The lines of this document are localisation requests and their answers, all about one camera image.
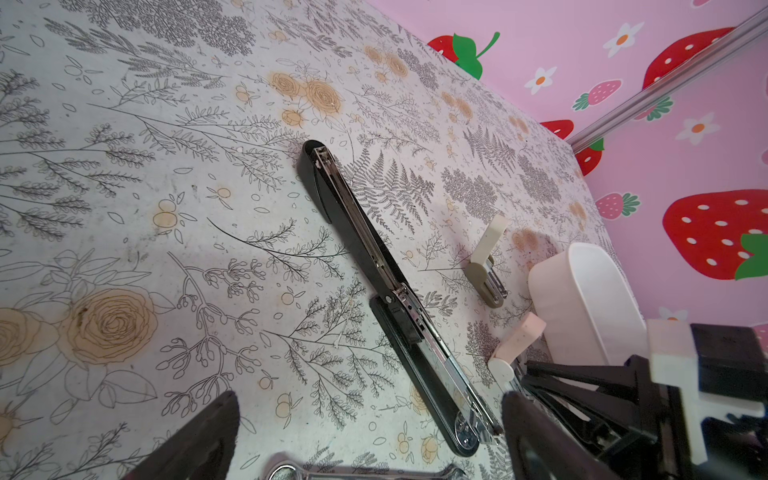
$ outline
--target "scissors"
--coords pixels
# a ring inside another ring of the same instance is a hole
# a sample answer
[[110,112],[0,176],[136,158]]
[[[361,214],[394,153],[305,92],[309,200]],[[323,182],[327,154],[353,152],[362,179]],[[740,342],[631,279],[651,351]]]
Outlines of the scissors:
[[[282,475],[292,475],[292,478],[286,478]],[[291,461],[281,462],[272,469],[270,476],[266,480],[469,480],[467,475],[459,467],[452,466],[449,470],[440,476],[437,475],[419,475],[408,474],[400,475],[377,475],[370,473],[318,473],[310,472],[299,467]]]

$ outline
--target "strawberry wall decal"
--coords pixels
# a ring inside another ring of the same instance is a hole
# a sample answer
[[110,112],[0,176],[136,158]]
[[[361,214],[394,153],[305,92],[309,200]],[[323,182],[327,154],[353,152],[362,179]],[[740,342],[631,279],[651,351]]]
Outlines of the strawberry wall decal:
[[454,62],[464,71],[479,80],[482,75],[482,65],[478,58],[496,43],[499,36],[501,36],[499,32],[494,33],[491,43],[489,43],[480,53],[477,52],[477,45],[474,40],[456,34],[453,36],[443,35],[437,37],[427,45],[437,50],[443,57]]
[[602,81],[592,87],[588,93],[581,94],[581,96],[576,99],[574,106],[571,108],[579,111],[586,109],[590,105],[597,105],[616,93],[616,90],[618,90],[620,87],[621,79]]
[[768,275],[768,190],[681,198],[667,208],[662,224],[683,259],[702,275]]
[[654,121],[658,118],[662,118],[664,115],[670,113],[670,109],[672,108],[672,105],[674,105],[674,101],[670,98],[669,95],[662,98],[656,104],[644,111],[643,113],[636,116],[635,120],[645,120],[645,121]]
[[605,146],[603,145],[603,139],[601,138],[576,154],[576,161],[578,161],[578,166],[581,168],[582,175],[586,177],[600,163],[600,159],[603,157],[603,150],[605,150]]
[[690,60],[695,54],[712,45],[733,27],[700,31],[674,42],[662,51],[648,66],[643,80],[643,90],[650,87],[664,75]]
[[570,120],[543,121],[541,126],[563,140],[574,130],[574,122]]
[[626,193],[624,195],[612,193],[594,203],[598,207],[600,216],[606,220],[616,220],[620,216],[629,217],[637,211],[640,201],[637,195]]

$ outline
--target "table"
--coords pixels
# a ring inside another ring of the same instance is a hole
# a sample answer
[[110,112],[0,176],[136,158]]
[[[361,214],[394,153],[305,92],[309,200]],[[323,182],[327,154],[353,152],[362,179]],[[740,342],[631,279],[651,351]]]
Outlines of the table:
[[[0,478],[119,478],[227,389],[235,480],[278,452],[511,476],[444,445],[294,164],[329,145],[497,409],[530,268],[612,253],[565,142],[362,2],[27,0],[0,29]],[[497,212],[490,310],[461,266]]]

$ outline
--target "open stapler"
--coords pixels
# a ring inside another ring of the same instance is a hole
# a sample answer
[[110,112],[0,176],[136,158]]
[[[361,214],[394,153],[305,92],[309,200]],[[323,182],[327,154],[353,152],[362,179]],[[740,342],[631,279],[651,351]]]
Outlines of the open stapler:
[[299,176],[317,209],[376,289],[371,309],[456,455],[470,456],[503,429],[443,342],[324,144],[302,146]]

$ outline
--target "pink wall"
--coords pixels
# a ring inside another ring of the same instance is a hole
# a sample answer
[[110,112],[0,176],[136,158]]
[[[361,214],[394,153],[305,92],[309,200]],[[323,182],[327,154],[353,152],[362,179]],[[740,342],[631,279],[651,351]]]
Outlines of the pink wall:
[[[478,51],[501,32],[482,57],[481,81],[538,121],[571,119],[574,133],[617,107],[642,86],[648,65],[676,40],[700,31],[734,27],[768,0],[369,0],[424,42],[441,35],[475,40]],[[610,58],[604,45],[623,24],[642,24]],[[556,67],[552,83],[536,94],[525,85],[537,70]],[[621,79],[600,104],[572,110],[574,101],[602,81]]]
[[[596,200],[612,192],[630,192],[639,197],[641,205],[636,212],[605,223],[647,318],[668,315],[660,313],[664,308],[673,316],[686,316],[674,315],[685,310],[687,318],[694,322],[740,326],[768,323],[768,276],[709,278],[684,260],[662,227],[667,208],[680,198],[758,189],[762,192],[757,195],[762,197],[758,201],[738,207],[731,199],[709,210],[693,208],[690,216],[697,220],[694,215],[719,215],[718,209],[730,209],[721,214],[721,220],[730,225],[718,227],[711,217],[700,232],[702,237],[717,236],[719,250],[711,255],[717,260],[719,256],[735,259],[734,254],[742,250],[737,238],[731,247],[719,242],[721,237],[737,237],[733,232],[722,232],[745,215],[752,217],[741,227],[747,231],[741,233],[768,233],[768,157],[764,157],[768,151],[767,88],[768,36],[672,94],[674,104],[669,113],[652,121],[631,121],[604,139],[602,160],[586,180]],[[704,126],[697,130],[703,130],[698,135],[689,134],[699,123]],[[741,215],[734,209],[752,210],[744,210]],[[675,213],[674,219],[686,215]],[[704,242],[704,238],[698,238],[695,248]],[[762,329],[765,349],[768,328]]]

